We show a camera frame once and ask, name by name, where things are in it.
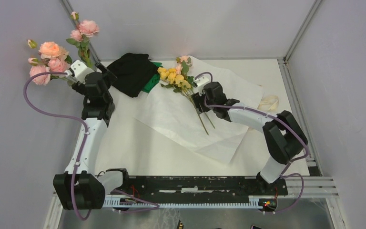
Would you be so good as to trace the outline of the white paper bouquet wrap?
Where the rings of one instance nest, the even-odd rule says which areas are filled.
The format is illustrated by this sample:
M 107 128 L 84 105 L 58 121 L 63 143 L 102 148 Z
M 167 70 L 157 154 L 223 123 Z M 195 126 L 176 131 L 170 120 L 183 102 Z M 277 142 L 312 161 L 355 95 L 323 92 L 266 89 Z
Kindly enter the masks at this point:
M 222 85 L 227 98 L 252 108 L 259 106 L 264 95 L 261 86 L 229 69 L 214 67 L 194 57 L 191 61 L 189 76 L 210 72 L 213 81 Z M 166 86 L 167 83 L 160 82 L 150 91 L 135 118 L 188 150 L 228 164 L 248 127 L 229 123 L 212 111 L 198 114 L 186 96 Z

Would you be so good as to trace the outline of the yellow rose stem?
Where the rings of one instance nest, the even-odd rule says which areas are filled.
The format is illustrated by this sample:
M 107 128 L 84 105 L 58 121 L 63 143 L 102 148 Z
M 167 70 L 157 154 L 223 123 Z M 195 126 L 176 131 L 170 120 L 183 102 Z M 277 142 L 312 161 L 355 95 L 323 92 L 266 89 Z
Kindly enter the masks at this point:
M 184 115 L 188 115 L 189 111 L 195 111 L 199 122 L 201 123 L 206 134 L 209 134 L 205 124 L 200 117 L 200 114 L 196 112 L 194 103 L 192 101 L 191 95 L 195 92 L 193 80 L 202 76 L 202 74 L 197 77 L 189 76 L 189 70 L 193 66 L 193 60 L 191 56 L 181 56 L 176 58 L 176 66 L 172 68 L 159 67 L 158 73 L 160 74 L 160 80 L 165 82 L 161 83 L 162 88 L 173 89 L 173 92 L 180 94 L 185 99 L 188 100 L 188 104 L 185 107 L 186 111 L 183 112 Z

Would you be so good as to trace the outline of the peach rose stem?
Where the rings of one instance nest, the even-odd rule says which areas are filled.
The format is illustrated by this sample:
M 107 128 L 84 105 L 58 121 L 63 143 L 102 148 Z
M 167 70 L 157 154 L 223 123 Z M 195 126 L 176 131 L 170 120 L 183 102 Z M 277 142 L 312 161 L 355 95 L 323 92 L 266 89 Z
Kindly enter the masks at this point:
M 72 58 L 69 52 L 55 42 L 44 42 L 40 45 L 38 50 L 39 58 L 30 57 L 28 63 L 33 66 L 48 65 L 52 59 L 59 59 L 66 63 L 72 63 Z

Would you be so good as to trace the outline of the pink rose stem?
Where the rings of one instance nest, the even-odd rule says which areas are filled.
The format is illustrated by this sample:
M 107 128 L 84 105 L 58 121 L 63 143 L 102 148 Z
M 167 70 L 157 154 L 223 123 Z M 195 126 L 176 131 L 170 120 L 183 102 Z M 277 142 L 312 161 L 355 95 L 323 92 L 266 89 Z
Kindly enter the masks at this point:
M 89 48 L 90 39 L 100 32 L 99 25 L 92 20 L 79 21 L 79 14 L 73 11 L 70 14 L 72 21 L 76 22 L 76 28 L 71 31 L 67 43 L 74 45 L 78 49 L 78 56 L 88 67 L 93 68 L 91 60 L 91 50 Z

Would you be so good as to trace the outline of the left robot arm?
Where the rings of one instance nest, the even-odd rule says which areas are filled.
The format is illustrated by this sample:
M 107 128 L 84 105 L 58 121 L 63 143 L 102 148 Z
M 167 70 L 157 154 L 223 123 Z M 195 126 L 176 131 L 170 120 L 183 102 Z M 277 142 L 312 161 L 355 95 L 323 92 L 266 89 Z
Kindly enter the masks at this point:
M 72 89 L 84 96 L 80 133 L 75 151 L 64 173 L 55 175 L 53 185 L 66 210 L 94 210 L 104 206 L 106 195 L 115 190 L 126 194 L 131 188 L 125 168 L 110 168 L 96 176 L 95 165 L 102 138 L 106 134 L 115 110 L 109 92 L 117 80 L 101 63 L 98 71 L 75 60 L 69 70 Z

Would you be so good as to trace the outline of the cream printed ribbon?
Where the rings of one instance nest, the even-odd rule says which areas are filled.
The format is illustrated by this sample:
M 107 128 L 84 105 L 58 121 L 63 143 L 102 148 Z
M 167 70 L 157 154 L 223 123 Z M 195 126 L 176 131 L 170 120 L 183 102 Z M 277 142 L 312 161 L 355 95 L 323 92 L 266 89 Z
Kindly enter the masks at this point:
M 279 97 L 276 95 L 270 95 L 264 97 L 258 106 L 259 110 L 273 112 L 276 111 L 279 106 Z

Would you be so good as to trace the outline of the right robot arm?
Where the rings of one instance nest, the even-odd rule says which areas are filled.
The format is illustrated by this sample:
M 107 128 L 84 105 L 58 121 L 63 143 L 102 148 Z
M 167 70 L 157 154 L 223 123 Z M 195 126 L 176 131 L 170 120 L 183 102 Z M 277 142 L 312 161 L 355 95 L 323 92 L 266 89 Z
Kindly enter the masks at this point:
M 263 195 L 270 194 L 295 156 L 308 152 L 307 138 L 293 114 L 286 110 L 271 114 L 228 99 L 219 82 L 197 79 L 193 84 L 191 97 L 198 113 L 213 111 L 220 119 L 251 127 L 264 135 L 270 157 L 257 175 L 256 189 Z

